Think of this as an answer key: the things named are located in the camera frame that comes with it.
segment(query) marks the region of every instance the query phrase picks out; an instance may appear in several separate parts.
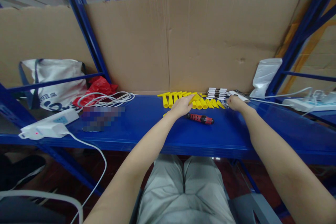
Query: cardboard wall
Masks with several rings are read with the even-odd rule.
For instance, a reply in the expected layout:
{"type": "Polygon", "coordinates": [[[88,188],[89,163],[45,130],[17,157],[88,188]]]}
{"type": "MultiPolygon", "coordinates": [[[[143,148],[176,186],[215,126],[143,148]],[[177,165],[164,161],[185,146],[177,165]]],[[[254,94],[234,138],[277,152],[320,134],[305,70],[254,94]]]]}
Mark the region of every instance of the cardboard wall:
{"type": "MultiPolygon", "coordinates": [[[[299,0],[122,0],[87,12],[114,83],[140,94],[252,89],[258,62],[282,44],[299,0]]],[[[18,62],[72,58],[94,69],[67,6],[0,10],[0,73],[20,85],[18,62]]]]}
{"type": "Polygon", "coordinates": [[[250,92],[273,58],[298,0],[167,0],[170,90],[250,92]]]}
{"type": "Polygon", "coordinates": [[[23,60],[70,58],[84,62],[89,73],[97,72],[68,6],[0,9],[0,27],[0,82],[6,88],[22,86],[18,64],[23,60]]]}

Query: floor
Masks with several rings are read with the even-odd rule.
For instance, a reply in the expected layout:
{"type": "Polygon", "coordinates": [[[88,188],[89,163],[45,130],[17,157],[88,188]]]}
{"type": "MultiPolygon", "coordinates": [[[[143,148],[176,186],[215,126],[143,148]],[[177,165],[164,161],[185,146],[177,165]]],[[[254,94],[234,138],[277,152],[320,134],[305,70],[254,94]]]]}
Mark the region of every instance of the floor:
{"type": "MultiPolygon", "coordinates": [[[[67,151],[75,157],[75,159],[83,166],[86,171],[92,175],[96,181],[99,180],[101,173],[104,170],[104,162],[97,151],[70,148],[68,148],[67,151]]],[[[108,163],[106,173],[101,181],[101,186],[105,188],[112,180],[114,174],[117,172],[128,153],[117,151],[103,152],[108,163]]],[[[188,158],[188,156],[179,157],[183,162],[188,158]]],[[[247,177],[243,175],[244,172],[240,165],[237,165],[233,168],[227,159],[214,159],[214,161],[222,173],[223,182],[230,198],[235,198],[250,193],[249,188],[251,188],[251,186],[249,185],[247,177]]],[[[249,160],[244,160],[244,164],[271,207],[277,207],[280,204],[281,199],[276,192],[264,165],[261,162],[249,160]]],[[[152,168],[153,165],[149,168],[144,178],[141,186],[142,188],[144,188],[152,168]]],[[[43,185],[43,188],[41,189],[45,190],[46,188],[57,188],[58,194],[74,197],[81,203],[86,200],[91,192],[86,186],[82,185],[77,179],[75,179],[56,162],[50,163],[47,172],[41,179],[40,184],[43,185]]],[[[93,194],[88,200],[84,206],[84,217],[90,213],[98,198],[99,197],[97,195],[93,194]]],[[[44,206],[54,210],[55,212],[65,215],[67,223],[71,222],[77,212],[75,207],[71,204],[60,201],[48,200],[44,206]]],[[[295,223],[291,216],[287,216],[281,221],[284,224],[295,223]]]]}

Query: hand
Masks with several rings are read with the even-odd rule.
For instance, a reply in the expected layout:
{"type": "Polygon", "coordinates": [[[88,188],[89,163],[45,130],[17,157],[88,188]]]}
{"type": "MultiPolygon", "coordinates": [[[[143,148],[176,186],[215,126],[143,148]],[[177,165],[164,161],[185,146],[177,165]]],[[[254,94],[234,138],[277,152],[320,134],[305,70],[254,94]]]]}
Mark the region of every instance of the hand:
{"type": "Polygon", "coordinates": [[[242,101],[238,96],[230,96],[227,103],[231,109],[240,113],[250,108],[250,106],[247,105],[246,102],[242,101]]]}
{"type": "Polygon", "coordinates": [[[169,114],[172,114],[177,118],[188,114],[193,106],[192,103],[189,104],[190,100],[194,97],[194,94],[182,97],[178,99],[172,106],[169,114]]]}

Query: red screwdriver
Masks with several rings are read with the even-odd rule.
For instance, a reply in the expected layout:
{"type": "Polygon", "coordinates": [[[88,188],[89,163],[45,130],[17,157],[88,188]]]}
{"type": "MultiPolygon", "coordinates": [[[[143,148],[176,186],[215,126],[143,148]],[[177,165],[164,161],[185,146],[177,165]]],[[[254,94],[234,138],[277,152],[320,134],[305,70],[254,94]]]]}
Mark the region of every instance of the red screwdriver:
{"type": "Polygon", "coordinates": [[[188,113],[185,115],[185,117],[188,119],[194,120],[194,121],[198,121],[200,123],[204,123],[204,124],[214,124],[215,122],[215,120],[205,115],[197,115],[197,114],[188,113]]]}

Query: person's left hand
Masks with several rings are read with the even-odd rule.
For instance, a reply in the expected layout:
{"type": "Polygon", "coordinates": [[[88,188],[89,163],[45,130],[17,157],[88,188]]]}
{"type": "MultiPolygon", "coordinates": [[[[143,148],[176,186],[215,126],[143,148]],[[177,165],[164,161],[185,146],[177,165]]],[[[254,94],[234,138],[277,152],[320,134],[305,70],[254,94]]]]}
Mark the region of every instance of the person's left hand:
{"type": "Polygon", "coordinates": [[[188,114],[193,106],[192,103],[189,104],[193,97],[194,94],[178,99],[172,106],[169,113],[174,115],[176,118],[180,118],[181,116],[188,114]]]}

